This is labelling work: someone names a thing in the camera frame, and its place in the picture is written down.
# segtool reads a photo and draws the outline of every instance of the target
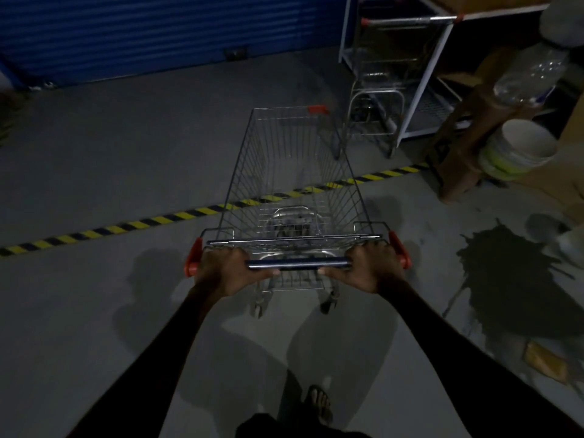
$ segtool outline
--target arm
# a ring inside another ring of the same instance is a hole
[[[319,273],[367,293],[378,293],[394,306],[432,363],[473,437],[502,433],[584,436],[584,430],[564,412],[434,312],[405,281],[404,271],[390,246],[369,242],[354,246],[346,255],[353,263],[349,271],[325,268]]]
[[[160,434],[189,350],[209,310],[223,297],[272,277],[278,270],[252,271],[241,249],[205,252],[197,283],[152,341],[79,421],[69,437]]]

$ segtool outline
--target foot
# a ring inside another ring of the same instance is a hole
[[[311,411],[317,415],[318,422],[329,427],[332,423],[331,400],[326,392],[316,385],[310,386],[306,400],[304,400]]]

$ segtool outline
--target wooden stool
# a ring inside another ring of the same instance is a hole
[[[541,106],[508,106],[493,93],[493,85],[480,85],[459,103],[426,146],[423,157],[442,182],[439,198],[449,203],[486,177],[477,161],[486,139],[505,121],[532,119]],[[470,113],[472,124],[456,137],[456,123]]]

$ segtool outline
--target hand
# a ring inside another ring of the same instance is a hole
[[[368,241],[362,246],[353,246],[345,256],[351,260],[351,269],[322,267],[318,273],[370,294],[378,292],[379,281],[383,278],[405,280],[404,269],[389,244]]]
[[[197,269],[196,283],[210,283],[219,298],[237,294],[245,286],[280,274],[278,269],[250,270],[249,255],[243,249],[206,250]]]

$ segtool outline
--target cardboard box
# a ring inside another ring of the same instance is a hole
[[[497,9],[543,5],[550,0],[434,0],[453,13],[471,14]]]

